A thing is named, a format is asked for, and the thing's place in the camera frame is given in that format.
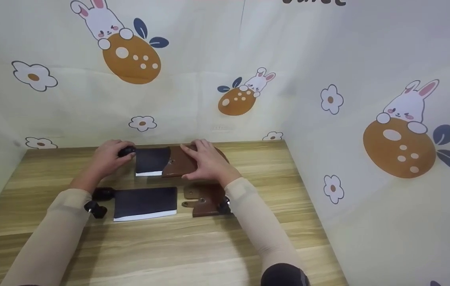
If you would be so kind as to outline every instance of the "rabbit ear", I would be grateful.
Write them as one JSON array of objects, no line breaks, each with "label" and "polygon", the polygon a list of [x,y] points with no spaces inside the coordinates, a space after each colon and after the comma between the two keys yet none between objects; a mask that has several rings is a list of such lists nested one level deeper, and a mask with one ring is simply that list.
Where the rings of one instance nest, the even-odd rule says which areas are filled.
[{"label": "rabbit ear", "polygon": [[405,87],[405,93],[411,92],[413,89],[416,89],[419,86],[419,83],[421,83],[418,80],[414,80],[413,82],[409,83],[407,87]]},{"label": "rabbit ear", "polygon": [[430,96],[430,94],[432,92],[435,91],[435,89],[437,89],[438,83],[439,83],[439,80],[437,80],[437,79],[430,81],[425,86],[423,86],[422,89],[419,89],[419,95],[423,99],[427,98],[428,96]]},{"label": "rabbit ear", "polygon": [[272,72],[272,73],[268,74],[267,76],[265,76],[265,79],[267,81],[271,81],[274,79],[275,76],[276,76],[276,74],[274,72]]},{"label": "rabbit ear", "polygon": [[263,76],[263,75],[265,74],[266,71],[267,71],[267,70],[266,70],[265,68],[258,68],[258,69],[257,69],[257,76],[258,76],[258,77]]},{"label": "rabbit ear", "polygon": [[87,6],[82,2],[74,0],[69,4],[69,6],[75,14],[80,15],[83,19],[89,16],[89,8],[87,8]]},{"label": "rabbit ear", "polygon": [[92,0],[94,3],[94,7],[97,9],[107,9],[107,2],[105,0]]}]

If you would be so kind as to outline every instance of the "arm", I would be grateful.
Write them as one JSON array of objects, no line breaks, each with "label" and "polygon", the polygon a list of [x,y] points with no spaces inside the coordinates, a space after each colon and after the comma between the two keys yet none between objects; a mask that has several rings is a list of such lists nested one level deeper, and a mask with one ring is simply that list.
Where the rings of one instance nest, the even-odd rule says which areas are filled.
[{"label": "arm", "polygon": [[198,169],[183,177],[217,180],[230,199],[230,209],[262,260],[262,273],[274,264],[286,263],[302,269],[303,264],[273,212],[256,188],[232,167],[206,140],[195,140],[197,152],[181,148],[198,163]]},{"label": "arm", "polygon": [[134,153],[118,158],[128,141],[107,141],[96,149],[89,165],[61,192],[47,215],[20,250],[0,286],[59,285],[77,248],[89,213],[84,205],[101,179],[124,165]]}]

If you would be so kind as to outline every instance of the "beige arm sleeve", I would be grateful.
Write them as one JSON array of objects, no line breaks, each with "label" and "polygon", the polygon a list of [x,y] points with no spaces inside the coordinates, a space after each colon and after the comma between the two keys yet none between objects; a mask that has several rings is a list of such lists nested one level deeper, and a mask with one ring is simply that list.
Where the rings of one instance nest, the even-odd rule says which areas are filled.
[{"label": "beige arm sleeve", "polygon": [[86,225],[84,205],[91,195],[79,189],[61,192],[29,237],[0,286],[57,286]]},{"label": "beige arm sleeve", "polygon": [[239,178],[225,187],[225,194],[230,199],[230,209],[261,257],[262,273],[277,263],[304,269],[296,249],[254,185]]}]

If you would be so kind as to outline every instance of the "sleeve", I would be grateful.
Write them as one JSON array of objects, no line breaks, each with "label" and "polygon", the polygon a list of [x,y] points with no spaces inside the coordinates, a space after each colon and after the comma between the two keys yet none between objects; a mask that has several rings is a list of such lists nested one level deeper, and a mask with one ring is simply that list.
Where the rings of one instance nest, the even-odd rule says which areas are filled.
[{"label": "sleeve", "polygon": [[265,270],[260,285],[310,286],[310,281],[300,268],[286,263],[278,263]]},{"label": "sleeve", "polygon": [[61,192],[0,286],[59,285],[89,219],[89,213],[84,210],[88,201],[91,194],[84,190]]},{"label": "sleeve", "polygon": [[254,185],[239,178],[225,187],[225,194],[230,199],[230,209],[261,257],[262,273],[279,263],[303,268],[296,249]]}]

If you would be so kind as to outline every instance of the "orange egg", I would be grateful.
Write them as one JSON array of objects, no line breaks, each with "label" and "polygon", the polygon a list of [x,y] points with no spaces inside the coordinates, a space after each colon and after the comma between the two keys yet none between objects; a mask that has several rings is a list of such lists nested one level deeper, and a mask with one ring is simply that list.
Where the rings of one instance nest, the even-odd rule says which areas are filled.
[{"label": "orange egg", "polygon": [[145,40],[133,36],[129,40],[119,34],[109,37],[110,48],[103,51],[109,69],[127,83],[150,83],[160,73],[162,63],[158,53]]},{"label": "orange egg", "polygon": [[243,115],[254,106],[255,101],[254,91],[251,89],[240,91],[239,87],[236,87],[220,98],[218,110],[230,116]]},{"label": "orange egg", "polygon": [[392,118],[386,124],[372,122],[364,131],[363,143],[370,159],[398,178],[416,178],[431,169],[435,145],[427,134],[415,134],[408,122]]}]

